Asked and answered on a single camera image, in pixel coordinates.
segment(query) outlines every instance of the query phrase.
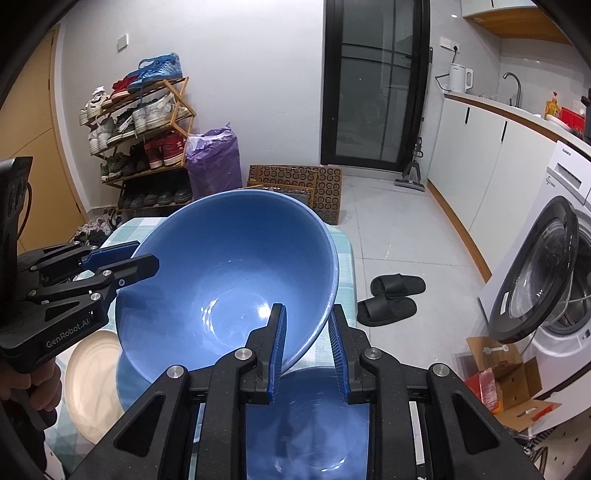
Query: red box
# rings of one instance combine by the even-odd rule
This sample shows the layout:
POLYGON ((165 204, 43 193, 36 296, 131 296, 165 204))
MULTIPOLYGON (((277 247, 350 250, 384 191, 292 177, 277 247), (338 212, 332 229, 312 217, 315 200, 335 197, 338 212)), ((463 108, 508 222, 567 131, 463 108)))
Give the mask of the red box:
POLYGON ((577 112, 562 107, 560 110, 560 119, 570 128, 574 128, 576 131, 583 133, 583 130, 585 129, 585 117, 583 117, 583 115, 579 115, 577 112))

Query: white plate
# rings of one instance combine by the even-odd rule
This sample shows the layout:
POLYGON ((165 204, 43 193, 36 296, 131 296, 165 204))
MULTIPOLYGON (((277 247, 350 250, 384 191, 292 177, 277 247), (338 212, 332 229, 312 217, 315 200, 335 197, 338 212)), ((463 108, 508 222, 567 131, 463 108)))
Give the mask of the white plate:
POLYGON ((68 413, 78 431, 95 445, 124 413, 115 382, 120 354, 117 334, 99 330, 76 346, 66 369, 68 413))

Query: washing machine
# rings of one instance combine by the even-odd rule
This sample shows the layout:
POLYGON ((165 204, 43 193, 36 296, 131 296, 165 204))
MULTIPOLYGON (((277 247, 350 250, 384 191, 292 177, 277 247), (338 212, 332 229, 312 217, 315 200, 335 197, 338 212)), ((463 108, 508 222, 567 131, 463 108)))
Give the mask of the washing machine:
MULTIPOLYGON (((591 370, 590 190, 591 161, 558 142, 523 228, 479 296, 490 336, 537 358, 541 400, 591 370)), ((559 410, 568 416, 568 406, 559 410)))

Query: plastic bag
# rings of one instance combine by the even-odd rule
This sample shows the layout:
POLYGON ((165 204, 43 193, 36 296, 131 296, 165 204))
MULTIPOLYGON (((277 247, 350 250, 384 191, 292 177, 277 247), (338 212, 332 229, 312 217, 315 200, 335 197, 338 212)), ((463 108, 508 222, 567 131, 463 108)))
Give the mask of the plastic bag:
POLYGON ((230 124, 189 135, 186 162, 195 199, 242 187, 238 138, 230 124))

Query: upper cabinet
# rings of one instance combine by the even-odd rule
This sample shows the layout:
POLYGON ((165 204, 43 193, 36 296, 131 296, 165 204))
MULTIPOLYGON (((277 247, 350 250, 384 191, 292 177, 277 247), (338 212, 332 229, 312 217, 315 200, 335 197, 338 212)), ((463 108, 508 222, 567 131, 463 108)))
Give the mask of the upper cabinet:
POLYGON ((462 0, 464 18, 501 38, 531 38, 570 44, 530 0, 462 0))

